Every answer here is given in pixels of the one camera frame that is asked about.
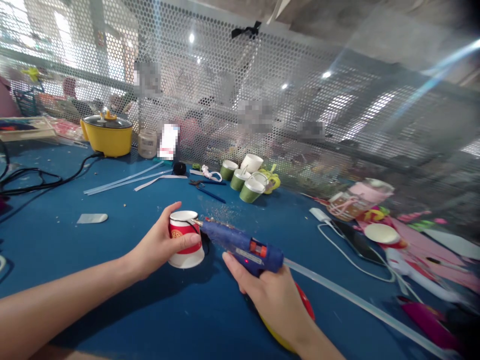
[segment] hot glue gun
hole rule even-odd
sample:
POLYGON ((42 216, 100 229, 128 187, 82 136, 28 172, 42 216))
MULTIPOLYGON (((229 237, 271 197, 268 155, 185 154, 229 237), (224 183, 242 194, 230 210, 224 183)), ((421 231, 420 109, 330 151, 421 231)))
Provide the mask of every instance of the hot glue gun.
POLYGON ((229 251, 250 274, 259 277, 268 270, 277 273, 284 264, 284 253, 270 244, 262 244, 250 235, 219 222, 190 220, 201 227, 210 240, 229 251))

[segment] pink jar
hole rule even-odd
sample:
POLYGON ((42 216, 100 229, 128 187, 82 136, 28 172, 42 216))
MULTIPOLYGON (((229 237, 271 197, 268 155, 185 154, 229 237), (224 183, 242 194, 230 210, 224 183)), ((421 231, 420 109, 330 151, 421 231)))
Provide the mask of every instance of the pink jar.
POLYGON ((336 218, 350 221, 392 196, 394 190, 394 187, 386 182, 366 178, 333 196, 326 208, 336 218))

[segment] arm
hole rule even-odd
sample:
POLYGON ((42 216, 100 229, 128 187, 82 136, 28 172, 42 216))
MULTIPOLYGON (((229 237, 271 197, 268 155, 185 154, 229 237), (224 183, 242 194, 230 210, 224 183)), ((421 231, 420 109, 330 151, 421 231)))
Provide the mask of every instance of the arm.
POLYGON ((147 278, 174 253, 198 243, 197 234, 170 239, 170 214, 181 205, 166 207, 127 255, 1 299, 0 359, 29 358, 90 310, 147 278))
POLYGON ((250 296, 260 315, 303 360, 345 360, 307 313, 287 266, 256 278, 229 253, 222 257, 240 291, 250 296))

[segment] red paper cup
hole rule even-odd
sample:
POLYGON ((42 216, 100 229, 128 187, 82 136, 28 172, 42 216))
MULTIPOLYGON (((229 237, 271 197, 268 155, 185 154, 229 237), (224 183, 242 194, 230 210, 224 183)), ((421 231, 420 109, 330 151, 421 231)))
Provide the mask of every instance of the red paper cup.
MULTIPOLYGON (((195 211, 176 211, 170 214, 170 224, 168 230, 172 239, 180 238, 188 233, 200 234, 200 228, 197 224, 190 224, 188 220, 196 219, 199 215, 195 211)), ((179 251, 174 254, 168 263, 179 269, 189 269, 197 266, 205 257, 202 242, 179 251)))

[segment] workbench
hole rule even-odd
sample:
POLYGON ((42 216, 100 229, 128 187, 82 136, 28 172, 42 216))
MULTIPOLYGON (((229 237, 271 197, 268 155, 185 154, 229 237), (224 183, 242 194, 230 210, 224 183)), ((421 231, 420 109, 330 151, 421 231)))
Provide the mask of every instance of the workbench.
MULTIPOLYGON (((12 163, 38 167, 64 179, 92 153, 91 149, 39 141, 10 142, 7 147, 12 163)), ((0 274, 0 297, 126 254, 164 207, 182 201, 182 210, 229 223, 281 248, 286 258, 350 290, 423 335, 395 302, 394 296, 400 295, 398 284, 361 273, 323 238, 318 220, 309 213, 310 208, 322 206, 312 199, 280 187, 247 204, 229 185, 207 184, 206 189, 226 200, 222 204, 186 179, 160 179, 135 192, 135 187, 148 181, 143 180, 87 196, 84 190, 153 165, 136 155, 91 159, 88 163, 91 165, 85 172, 67 184, 40 196, 40 192, 15 196, 8 202, 12 209, 0 216, 0 249, 14 267, 6 277, 6 271, 0 274), (105 213, 108 220, 77 224, 83 213, 105 213)), ((166 169, 161 166, 151 173, 166 169)), ((32 174, 13 186, 38 181, 32 174)), ((390 277, 385 268, 361 260, 346 242, 330 235, 363 269, 390 277)), ((295 359, 296 355, 274 340, 251 301, 240 293, 222 260, 222 251, 211 244, 203 262, 191 269, 166 263, 148 279, 91 311, 52 343, 111 359, 295 359)), ((316 323, 347 359, 434 358, 346 299, 301 274, 294 272, 293 276, 311 302, 316 323)), ((426 304, 446 310, 445 303, 410 283, 426 304)))

